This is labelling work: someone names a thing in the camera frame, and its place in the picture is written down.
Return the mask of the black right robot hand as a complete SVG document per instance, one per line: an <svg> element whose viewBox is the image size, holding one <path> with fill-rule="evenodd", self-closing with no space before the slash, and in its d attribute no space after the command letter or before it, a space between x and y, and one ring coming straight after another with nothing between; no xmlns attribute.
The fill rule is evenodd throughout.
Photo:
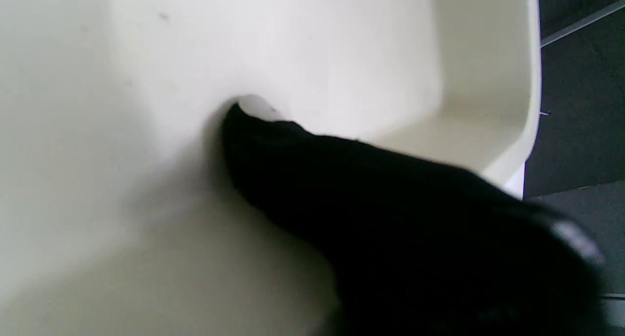
<svg viewBox="0 0 625 336"><path fill-rule="evenodd" d="M330 263L349 334L607 334L604 257L569 216L270 107L234 103L221 133L237 191Z"/></svg>

